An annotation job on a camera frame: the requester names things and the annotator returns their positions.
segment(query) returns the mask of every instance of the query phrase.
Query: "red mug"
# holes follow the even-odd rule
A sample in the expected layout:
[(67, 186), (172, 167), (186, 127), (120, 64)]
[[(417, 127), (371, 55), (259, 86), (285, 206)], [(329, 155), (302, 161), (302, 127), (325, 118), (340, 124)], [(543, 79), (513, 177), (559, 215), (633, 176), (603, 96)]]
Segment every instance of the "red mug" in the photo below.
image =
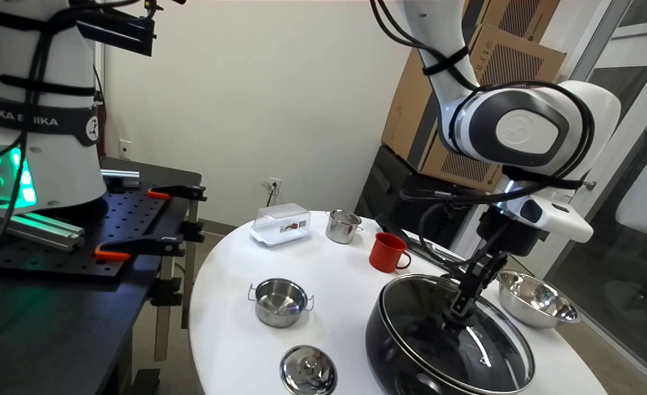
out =
[(396, 271), (406, 270), (412, 262), (412, 256), (408, 255), (408, 244), (404, 239), (392, 232), (378, 232), (369, 262), (382, 271)]

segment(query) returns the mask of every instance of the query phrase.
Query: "round white table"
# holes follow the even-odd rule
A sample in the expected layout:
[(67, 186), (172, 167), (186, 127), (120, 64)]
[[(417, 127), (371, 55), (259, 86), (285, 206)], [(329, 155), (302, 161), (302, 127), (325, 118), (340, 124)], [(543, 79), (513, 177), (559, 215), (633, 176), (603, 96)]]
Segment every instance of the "round white table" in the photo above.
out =
[[(366, 259), (379, 225), (365, 218), (351, 246), (325, 237), (327, 212), (312, 212), (312, 237), (264, 247), (251, 224), (222, 239), (202, 265), (191, 301), (191, 346), (207, 395), (282, 395), (278, 364), (295, 344), (322, 349), (337, 369), (336, 395), (382, 395), (366, 359), (366, 321), (379, 290), (394, 277), (440, 274), (412, 256), (404, 274), (378, 271)], [(247, 286), (270, 277), (300, 283), (314, 311), (292, 329), (270, 329), (255, 315)], [(498, 284), (483, 294), (492, 303)], [(598, 380), (558, 330), (518, 323), (535, 353), (538, 372), (528, 395), (605, 395)]]

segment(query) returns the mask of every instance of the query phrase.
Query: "bowl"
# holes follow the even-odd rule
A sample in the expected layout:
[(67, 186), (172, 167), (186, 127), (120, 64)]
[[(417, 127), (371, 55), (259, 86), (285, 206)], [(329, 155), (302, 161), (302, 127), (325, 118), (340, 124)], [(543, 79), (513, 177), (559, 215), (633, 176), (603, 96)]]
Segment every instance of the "bowl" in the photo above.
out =
[(499, 271), (499, 305), (535, 329), (578, 323), (578, 310), (553, 284), (520, 271)]
[(257, 286), (251, 284), (247, 299), (257, 305), (257, 318), (277, 329), (294, 326), (300, 314), (312, 310), (308, 291), (289, 278), (268, 278)]

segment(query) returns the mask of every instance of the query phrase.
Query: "pot lid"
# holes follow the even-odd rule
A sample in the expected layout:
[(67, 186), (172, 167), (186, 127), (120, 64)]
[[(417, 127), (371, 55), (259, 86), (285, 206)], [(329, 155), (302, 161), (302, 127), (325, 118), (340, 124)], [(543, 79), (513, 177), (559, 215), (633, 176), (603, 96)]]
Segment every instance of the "pot lid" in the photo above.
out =
[(336, 364), (316, 346), (294, 346), (281, 359), (282, 381), (300, 395), (332, 395), (337, 386)]
[(533, 353), (510, 321), (484, 299), (467, 323), (444, 311), (456, 284), (447, 277), (408, 277), (382, 290), (382, 321), (404, 353), (444, 381), (484, 390), (520, 390), (535, 374)]

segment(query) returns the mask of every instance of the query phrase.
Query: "cup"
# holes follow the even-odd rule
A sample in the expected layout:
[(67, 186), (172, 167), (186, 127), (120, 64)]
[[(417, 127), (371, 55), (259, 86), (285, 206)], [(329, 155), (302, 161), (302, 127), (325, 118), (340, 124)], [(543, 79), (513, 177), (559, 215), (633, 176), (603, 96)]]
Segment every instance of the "cup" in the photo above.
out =
[(369, 262), (382, 271), (406, 270), (412, 262), (408, 251), (408, 244), (392, 232), (378, 232), (373, 249), (369, 255)]
[(329, 222), (325, 235), (336, 244), (351, 244), (357, 235), (361, 218), (348, 211), (329, 211)]

